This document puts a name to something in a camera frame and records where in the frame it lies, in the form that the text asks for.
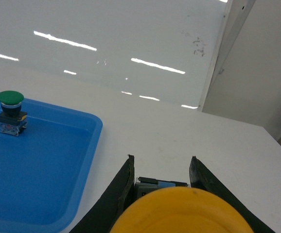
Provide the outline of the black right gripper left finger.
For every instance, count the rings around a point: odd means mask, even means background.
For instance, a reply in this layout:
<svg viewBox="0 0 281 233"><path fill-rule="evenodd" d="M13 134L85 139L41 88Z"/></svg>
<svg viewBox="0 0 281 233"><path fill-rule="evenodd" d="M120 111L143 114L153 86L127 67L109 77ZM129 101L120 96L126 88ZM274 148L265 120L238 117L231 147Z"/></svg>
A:
<svg viewBox="0 0 281 233"><path fill-rule="evenodd" d="M115 175L94 206L71 230L72 233L108 233L112 226L133 203L135 168L134 156L129 155L126 162Z"/></svg>

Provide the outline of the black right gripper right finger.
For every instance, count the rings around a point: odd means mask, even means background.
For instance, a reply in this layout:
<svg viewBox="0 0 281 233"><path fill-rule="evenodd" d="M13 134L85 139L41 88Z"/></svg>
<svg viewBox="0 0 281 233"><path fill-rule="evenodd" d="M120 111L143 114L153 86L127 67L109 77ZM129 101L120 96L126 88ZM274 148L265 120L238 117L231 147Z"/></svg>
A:
<svg viewBox="0 0 281 233"><path fill-rule="evenodd" d="M255 233L274 233L256 217L235 195L197 158L192 157L189 166L190 184L193 188L208 191L230 204L249 224Z"/></svg>

